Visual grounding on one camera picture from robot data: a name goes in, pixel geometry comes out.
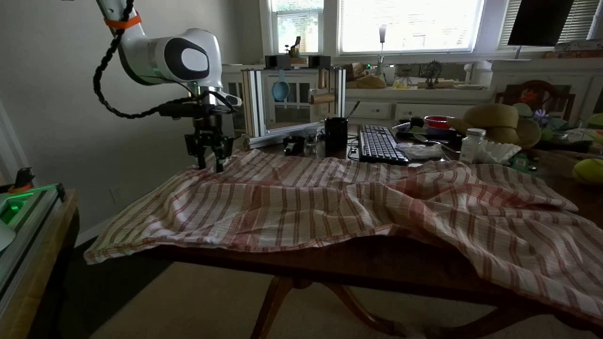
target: straw hat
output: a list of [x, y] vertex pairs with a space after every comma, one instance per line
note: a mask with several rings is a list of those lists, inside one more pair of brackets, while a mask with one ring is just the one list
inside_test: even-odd
[[463, 135], [469, 128], [482, 128], [486, 131], [486, 139], [522, 148], [533, 147], [541, 136], [537, 122], [520, 119], [517, 108], [503, 104], [474, 106], [462, 119], [448, 120], [448, 125]]

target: electrical outlet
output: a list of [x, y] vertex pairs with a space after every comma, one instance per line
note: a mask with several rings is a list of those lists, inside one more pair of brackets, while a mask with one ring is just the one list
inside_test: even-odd
[[109, 193], [111, 193], [111, 198], [113, 199], [114, 204], [117, 205], [123, 202], [123, 191], [121, 186], [115, 186], [113, 188], [110, 188]]

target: carpet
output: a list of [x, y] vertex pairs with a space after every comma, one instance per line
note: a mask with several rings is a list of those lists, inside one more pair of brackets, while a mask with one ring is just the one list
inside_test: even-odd
[[[174, 263], [91, 338], [249, 338], [270, 280], [271, 276], [264, 274]], [[371, 312], [402, 322], [413, 331], [425, 324], [463, 325], [494, 309], [365, 288], [353, 291]], [[269, 338], [392, 337], [363, 325], [326, 287], [313, 284], [289, 293]], [[423, 336], [413, 334], [410, 338]], [[569, 328], [552, 316], [540, 315], [487, 338], [587, 339], [595, 336]]]

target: window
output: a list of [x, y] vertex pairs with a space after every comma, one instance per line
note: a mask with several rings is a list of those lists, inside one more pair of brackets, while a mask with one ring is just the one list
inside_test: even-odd
[[273, 51], [285, 52], [301, 36], [300, 53], [323, 50], [323, 0], [271, 0]]
[[471, 51], [482, 0], [340, 0], [340, 53]]
[[[499, 48], [509, 48], [507, 42], [513, 30], [513, 24], [519, 11], [519, 5], [522, 0], [509, 0], [507, 13], [502, 25]], [[565, 26], [559, 36], [559, 42], [568, 42], [571, 40], [580, 40], [588, 38], [590, 27], [593, 24], [593, 18], [597, 11], [599, 0], [574, 0], [572, 9], [567, 16]]]

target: wooden chair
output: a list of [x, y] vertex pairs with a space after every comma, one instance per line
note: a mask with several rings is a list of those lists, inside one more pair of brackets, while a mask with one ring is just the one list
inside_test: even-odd
[[547, 113], [563, 111], [562, 118], [568, 121], [575, 97], [575, 94], [562, 93], [546, 81], [531, 80], [517, 85], [516, 88], [508, 88], [507, 92], [497, 93], [494, 102], [506, 105], [525, 103], [532, 112], [542, 109]]

